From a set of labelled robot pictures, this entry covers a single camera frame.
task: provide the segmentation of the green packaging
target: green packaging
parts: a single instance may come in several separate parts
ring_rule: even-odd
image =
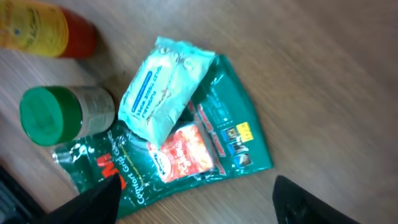
[[[217,151],[216,168],[164,183],[147,142],[123,121],[106,133],[68,142],[53,156],[79,192],[119,173],[119,218],[177,192],[272,168],[254,106],[224,55],[215,58],[180,121],[203,123]]]

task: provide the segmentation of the package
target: package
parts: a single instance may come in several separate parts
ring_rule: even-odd
[[[165,174],[160,173],[155,156],[151,155],[151,144],[136,136],[124,121],[117,121],[107,133],[58,147],[53,157],[68,172],[79,192],[119,173],[119,218],[183,190],[272,168],[256,111],[225,56],[215,58],[180,121],[199,123],[206,129],[202,136],[211,139],[217,155],[212,160],[214,168],[208,169],[211,164],[206,164],[208,156],[202,151],[195,158],[203,157],[206,162],[201,169],[208,171],[194,174],[192,170],[186,175],[177,174],[176,178],[163,177]],[[160,150],[167,153],[169,146]]]
[[[175,179],[199,174],[214,168],[212,143],[202,134],[201,123],[188,123],[172,133],[159,149],[148,143],[159,177],[168,183]]]
[[[123,95],[119,119],[160,147],[206,75],[214,52],[158,37]]]

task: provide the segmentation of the light blue package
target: light blue package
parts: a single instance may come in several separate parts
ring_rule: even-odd
[[[158,37],[123,95],[119,119],[160,147],[206,75],[215,52]]]

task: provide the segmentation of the wood grain surface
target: wood grain surface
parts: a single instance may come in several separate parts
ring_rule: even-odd
[[[101,32],[89,60],[0,50],[1,163],[51,211],[76,195],[19,124],[36,85],[94,85],[120,100],[158,35],[226,54],[261,117],[275,169],[189,190],[120,223],[277,223],[282,174],[361,223],[398,220],[395,0],[50,0]]]

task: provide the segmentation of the orange bottle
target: orange bottle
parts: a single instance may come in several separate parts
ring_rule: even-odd
[[[96,30],[60,6],[0,0],[0,47],[48,57],[86,58],[95,51]]]

